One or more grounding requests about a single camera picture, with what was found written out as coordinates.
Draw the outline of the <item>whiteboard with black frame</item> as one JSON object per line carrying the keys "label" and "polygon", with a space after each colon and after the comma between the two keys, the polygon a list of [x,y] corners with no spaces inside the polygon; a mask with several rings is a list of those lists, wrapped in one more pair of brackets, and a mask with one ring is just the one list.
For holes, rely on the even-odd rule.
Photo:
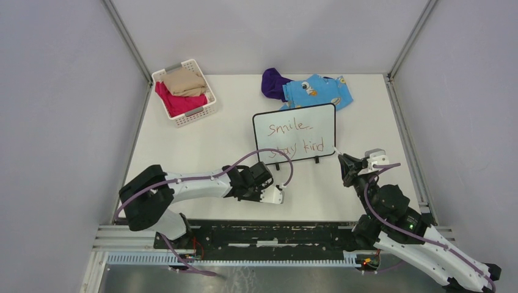
{"label": "whiteboard with black frame", "polygon": [[255,114],[252,117],[258,159],[275,165],[320,159],[335,153],[336,110],[331,103]]}

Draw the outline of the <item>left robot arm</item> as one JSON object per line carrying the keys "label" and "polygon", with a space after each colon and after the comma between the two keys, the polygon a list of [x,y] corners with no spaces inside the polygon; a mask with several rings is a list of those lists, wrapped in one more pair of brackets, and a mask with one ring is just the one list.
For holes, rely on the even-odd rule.
{"label": "left robot arm", "polygon": [[119,197],[130,231],[152,230],[182,249],[191,243],[193,232],[186,216],[169,210],[170,205],[199,198],[281,204],[283,191],[262,162],[187,175],[167,173],[156,164],[123,186]]}

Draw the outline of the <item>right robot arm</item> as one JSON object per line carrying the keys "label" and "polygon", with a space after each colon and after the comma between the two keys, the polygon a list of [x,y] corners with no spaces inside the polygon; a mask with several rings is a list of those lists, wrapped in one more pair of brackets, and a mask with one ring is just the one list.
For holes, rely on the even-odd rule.
{"label": "right robot arm", "polygon": [[396,168],[384,150],[372,150],[359,159],[338,154],[341,179],[353,187],[365,213],[352,229],[361,249],[383,250],[424,272],[447,292],[496,292],[501,268],[479,262],[460,251],[433,222],[409,206],[399,186],[380,186],[384,172]]}

